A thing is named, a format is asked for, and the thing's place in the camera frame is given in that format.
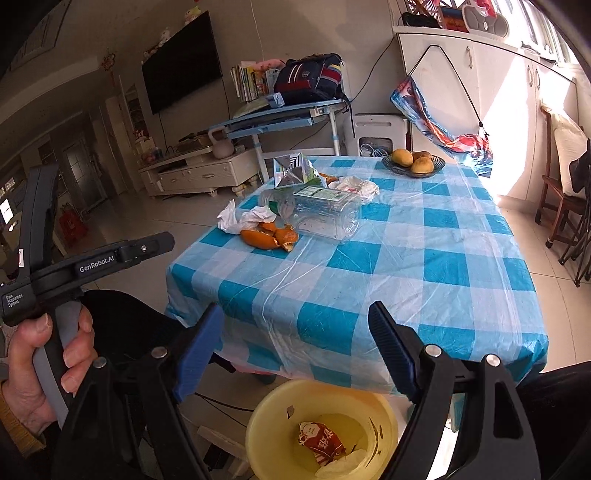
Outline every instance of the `silver bolt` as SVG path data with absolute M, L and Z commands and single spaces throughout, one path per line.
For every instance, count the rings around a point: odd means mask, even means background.
M 168 355 L 168 350 L 166 350 L 165 346 L 155 346 L 152 348 L 152 356 L 154 358 L 164 358 Z
M 498 367 L 501 364 L 501 359 L 496 355 L 490 354 L 486 356 L 486 363 L 491 367 Z
M 441 355 L 441 349 L 432 343 L 425 347 L 425 351 L 427 352 L 427 355 L 434 356 L 435 358 Z
M 104 356 L 98 357 L 92 362 L 92 366 L 95 368 L 103 368 L 107 364 L 107 359 Z

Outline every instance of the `sleeve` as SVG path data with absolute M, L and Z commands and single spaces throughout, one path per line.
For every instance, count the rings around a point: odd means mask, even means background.
M 29 432 L 18 419 L 13 415 L 2 393 L 0 384 L 0 422 L 8 435 L 18 448 L 19 452 L 26 458 L 35 452 L 45 448 L 44 441 L 35 437 Z

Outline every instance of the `kettlebell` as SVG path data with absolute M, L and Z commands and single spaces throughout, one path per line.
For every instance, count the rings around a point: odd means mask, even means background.
M 217 127 L 207 132 L 209 139 L 212 141 L 213 156 L 218 159 L 229 157 L 234 153 L 234 144 L 232 143 L 232 140 L 225 138 L 225 136 L 221 140 L 216 140 L 213 136 L 213 134 L 223 132 L 223 130 L 224 127 Z

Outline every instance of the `striped backpack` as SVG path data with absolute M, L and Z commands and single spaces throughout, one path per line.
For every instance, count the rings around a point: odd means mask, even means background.
M 287 60 L 275 83 L 286 105 L 344 98 L 340 66 L 336 53 Z

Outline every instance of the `finger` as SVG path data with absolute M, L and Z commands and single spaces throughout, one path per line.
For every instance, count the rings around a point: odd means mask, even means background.
M 53 322 L 46 313 L 37 320 L 25 320 L 19 326 L 8 348 L 8 377 L 19 392 L 38 394 L 41 391 L 33 368 L 33 353 L 51 337 Z
M 68 393 L 78 392 L 80 384 L 84 380 L 86 372 L 90 368 L 92 362 L 98 357 L 96 350 L 92 350 L 91 355 L 84 361 L 78 363 L 75 367 L 70 368 L 61 378 L 61 386 Z
M 90 333 L 90 331 L 92 330 L 92 315 L 84 305 L 80 310 L 80 316 L 78 317 L 78 326 L 80 327 L 80 330 L 86 333 Z
M 95 331 L 78 331 L 74 339 L 64 349 L 64 363 L 68 368 L 88 359 L 94 351 Z

